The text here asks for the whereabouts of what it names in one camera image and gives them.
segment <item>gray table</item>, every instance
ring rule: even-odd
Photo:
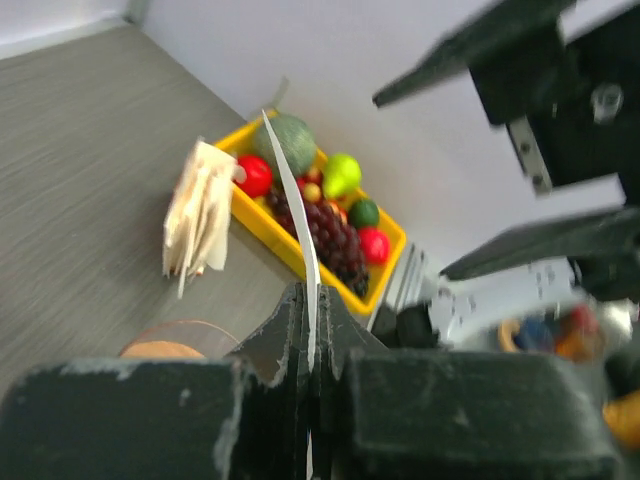
[[[242,123],[133,27],[0,61],[0,393],[35,363],[116,355],[164,321],[244,338],[271,313],[295,277],[237,223],[224,272],[181,301],[161,277],[186,154]]]

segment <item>green pear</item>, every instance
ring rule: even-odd
[[[346,195],[360,186],[362,171],[357,160],[346,153],[336,153],[329,157],[324,167],[322,192],[327,200]]]

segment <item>paper bag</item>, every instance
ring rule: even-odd
[[[198,138],[185,161],[164,222],[162,273],[179,276],[178,298],[188,279],[209,264],[223,270],[231,219],[236,159]]]

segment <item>metal bracket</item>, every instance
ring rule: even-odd
[[[522,171],[531,179],[536,196],[548,195],[553,190],[553,183],[529,120],[522,117],[508,124],[507,130]]]
[[[508,318],[583,301],[586,293],[575,280],[566,259],[536,262],[480,289],[460,295],[441,291],[431,301],[429,319],[444,343],[459,344]]]

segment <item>white paper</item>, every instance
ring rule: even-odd
[[[163,274],[179,277],[178,298],[205,264],[224,269],[237,168],[233,156],[201,138],[185,162],[164,223]]]
[[[307,223],[307,214],[304,211],[304,204],[302,203],[302,197],[300,196],[300,189],[296,183],[296,179],[291,173],[289,164],[282,151],[282,146],[276,137],[267,114],[262,111],[262,118],[264,119],[267,132],[269,133],[269,139],[271,140],[271,146],[276,155],[276,162],[278,164],[278,171],[280,172],[280,178],[282,180],[282,186],[284,187],[284,194],[287,197],[289,203],[289,209],[291,210],[291,216],[293,217],[293,224],[298,234],[298,241],[302,247],[302,256],[304,258],[304,266],[307,276],[307,307],[309,311],[309,345],[307,348],[309,371],[313,371],[313,364],[315,360],[316,351],[316,330],[317,330],[317,315],[318,315],[318,287],[320,286],[320,270],[318,268],[318,259],[316,258],[316,251],[313,247],[313,240],[311,239],[311,232],[309,231],[309,224]]]

